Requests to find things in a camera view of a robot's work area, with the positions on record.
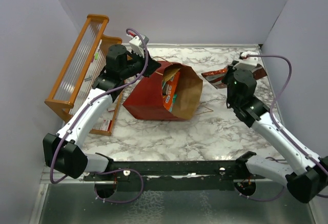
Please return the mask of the golden chip bag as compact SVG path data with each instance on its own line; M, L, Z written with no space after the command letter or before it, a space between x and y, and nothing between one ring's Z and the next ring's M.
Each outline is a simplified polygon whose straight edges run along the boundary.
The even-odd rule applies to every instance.
M177 72L179 72L180 67L167 67L162 76L162 84L169 81Z

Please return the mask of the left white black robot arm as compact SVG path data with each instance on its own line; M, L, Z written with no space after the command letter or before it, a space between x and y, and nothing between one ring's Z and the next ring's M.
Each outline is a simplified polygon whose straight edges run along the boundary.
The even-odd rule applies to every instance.
M128 86L126 79L134 78L130 82L133 84L142 76L149 77L160 66L150 57L145 46L132 48L131 51L121 44L109 47L106 65L93 82L84 103L64 127L54 135L48 133L43 139L45 163L50 168L53 184L58 182L53 178L55 170L72 178L78 178L84 172L95 172L102 180L112 177L110 158L99 153L84 153L84 142L100 116Z

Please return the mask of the orange Fox's candy bag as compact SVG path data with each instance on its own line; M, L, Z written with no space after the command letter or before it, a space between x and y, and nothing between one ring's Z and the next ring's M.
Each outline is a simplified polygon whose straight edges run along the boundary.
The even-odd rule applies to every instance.
M163 100L163 106L171 112L173 107L172 105L172 99L174 94L176 94L177 85L179 82L180 77L180 71L177 72L169 81L167 81L165 84L162 84L162 100Z

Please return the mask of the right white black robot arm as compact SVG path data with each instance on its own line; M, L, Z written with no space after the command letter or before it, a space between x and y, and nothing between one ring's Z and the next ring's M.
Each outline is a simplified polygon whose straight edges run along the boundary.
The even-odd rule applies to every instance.
M257 62L233 61L222 83L227 86L228 108L249 128L265 138L287 161L281 164L248 152L237 159L240 178L259 175L286 187L301 203L308 203L327 187L327 157L308 149L280 122L272 109L254 94L257 81L252 70Z

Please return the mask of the red brown paper bag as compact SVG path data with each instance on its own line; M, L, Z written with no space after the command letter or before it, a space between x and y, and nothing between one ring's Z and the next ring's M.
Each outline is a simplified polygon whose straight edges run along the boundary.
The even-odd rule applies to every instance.
M200 106L203 80L192 67L159 61L160 68L136 85L123 106L136 119L190 120Z

